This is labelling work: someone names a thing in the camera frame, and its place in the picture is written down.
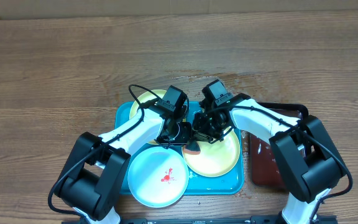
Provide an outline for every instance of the blue tray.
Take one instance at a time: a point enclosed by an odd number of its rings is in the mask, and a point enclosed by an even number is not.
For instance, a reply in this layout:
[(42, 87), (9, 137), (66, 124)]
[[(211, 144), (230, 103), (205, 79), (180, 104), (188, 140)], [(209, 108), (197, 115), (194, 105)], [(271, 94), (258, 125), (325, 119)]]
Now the blue tray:
[[(129, 120), (129, 112), (131, 110), (133, 102), (127, 102), (121, 105), (116, 113), (116, 128), (124, 124)], [(198, 105), (198, 102), (190, 102), (190, 110), (186, 118), (187, 121), (193, 122), (194, 114), (197, 111), (200, 111), (201, 108)], [(241, 144), (241, 133), (240, 130), (235, 129), (237, 137), (239, 138), (240, 146)], [(154, 147), (151, 144), (145, 144), (141, 147), (132, 157), (129, 165), (131, 165), (132, 160), (142, 151)], [(172, 149), (176, 150), (181, 154), (181, 147), (173, 146)], [(130, 195), (131, 191), (128, 187), (128, 173), (125, 174), (124, 182), (122, 183), (120, 194)], [(220, 177), (203, 177), (196, 172), (192, 171), (189, 168), (189, 183), (185, 191), (185, 195), (229, 195), (237, 193), (243, 183), (244, 183), (244, 167), (242, 165), (242, 153), (240, 153), (239, 160), (232, 170), (227, 174), (224, 174)]]

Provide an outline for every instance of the red stain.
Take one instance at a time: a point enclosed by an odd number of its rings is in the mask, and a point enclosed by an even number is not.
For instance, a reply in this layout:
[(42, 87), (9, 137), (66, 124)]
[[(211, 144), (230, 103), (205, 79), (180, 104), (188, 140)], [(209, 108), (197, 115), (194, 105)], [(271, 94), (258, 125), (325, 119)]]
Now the red stain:
[(165, 175), (165, 177), (161, 179), (161, 182), (168, 182), (168, 184), (171, 184), (170, 181), (175, 180), (173, 177), (171, 177), (171, 174), (172, 174), (172, 168), (169, 168), (168, 175)]

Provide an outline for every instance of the wooden table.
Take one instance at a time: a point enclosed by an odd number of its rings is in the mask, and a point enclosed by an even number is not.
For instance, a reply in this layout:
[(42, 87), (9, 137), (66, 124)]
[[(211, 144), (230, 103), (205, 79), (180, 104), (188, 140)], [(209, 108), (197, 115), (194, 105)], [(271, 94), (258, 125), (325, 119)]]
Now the wooden table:
[[(133, 100), (129, 84), (175, 85), (201, 100), (216, 78), (260, 101), (302, 103), (323, 121), (355, 184), (319, 212), (358, 223), (358, 11), (0, 21), (0, 223), (72, 218), (49, 210), (47, 194), (76, 138), (112, 129), (118, 106)], [(246, 181), (235, 195), (186, 196), (163, 209), (125, 196), (117, 212), (276, 214), (287, 194), (251, 183), (247, 150), (245, 142)]]

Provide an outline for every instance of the yellow plate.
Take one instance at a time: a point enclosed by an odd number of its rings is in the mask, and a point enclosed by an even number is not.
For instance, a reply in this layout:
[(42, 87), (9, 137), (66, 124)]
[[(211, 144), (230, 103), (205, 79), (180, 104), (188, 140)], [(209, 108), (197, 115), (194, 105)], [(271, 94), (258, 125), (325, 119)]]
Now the yellow plate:
[[(166, 90), (152, 90), (157, 96), (163, 98), (164, 94), (167, 92)], [(140, 103), (144, 103), (146, 101), (155, 99), (155, 96), (151, 94), (150, 92), (145, 92), (141, 94), (138, 98)], [(129, 112), (129, 119), (133, 118), (137, 112), (137, 109), (139, 108), (139, 104), (134, 102), (134, 104), (131, 106), (131, 110)], [(149, 144), (157, 145), (157, 143), (154, 140), (149, 141)]]
[(223, 141), (214, 144), (197, 142), (201, 152), (191, 155), (183, 152), (187, 165), (199, 175), (205, 177), (219, 177), (229, 172), (236, 165), (241, 153), (240, 142), (232, 130)]

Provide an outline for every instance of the white arm segment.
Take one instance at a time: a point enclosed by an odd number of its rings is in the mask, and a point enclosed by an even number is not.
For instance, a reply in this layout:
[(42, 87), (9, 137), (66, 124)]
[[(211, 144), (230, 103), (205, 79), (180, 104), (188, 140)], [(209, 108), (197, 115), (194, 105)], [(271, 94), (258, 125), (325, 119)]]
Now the white arm segment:
[[(299, 118), (291, 118), (278, 114), (272, 110), (260, 106), (255, 100), (243, 100), (236, 106), (253, 106), (254, 108), (262, 109), (277, 118), (283, 119), (288, 124), (297, 125)], [(289, 127), (280, 124), (272, 118), (262, 114), (258, 111), (251, 111), (239, 108), (233, 108), (230, 111), (231, 119), (236, 128), (247, 131), (257, 136), (266, 143), (279, 131), (286, 131)]]
[[(137, 111), (136, 115), (131, 118), (129, 121), (125, 122), (123, 125), (114, 129), (108, 133), (104, 133), (99, 135), (102, 137), (102, 141), (106, 142), (117, 134), (121, 134), (123, 131), (130, 128), (134, 125), (142, 116), (142, 112), (140, 110)], [(132, 131), (119, 138), (119, 140), (114, 141), (110, 144), (110, 146), (118, 149), (123, 148), (128, 154), (135, 154), (144, 144), (148, 143), (150, 140), (156, 139), (163, 128), (164, 120), (160, 117), (159, 114), (152, 110), (144, 110), (144, 119), (138, 126), (136, 126)], [(104, 169), (104, 164), (100, 162), (96, 162), (96, 165), (102, 169)], [(86, 219), (90, 224), (119, 224), (121, 221), (120, 216), (116, 213), (114, 207), (110, 210), (110, 212), (106, 215), (106, 217), (100, 221), (93, 221), (89, 218), (89, 216), (82, 212), (78, 208), (74, 208), (76, 211), (81, 212), (86, 215)]]
[(316, 199), (310, 203), (301, 202), (296, 199), (291, 193), (288, 196), (287, 204), (285, 205), (282, 216), (288, 224), (309, 224), (310, 216), (317, 204), (318, 199), (324, 197), (331, 189), (325, 189), (316, 196)]

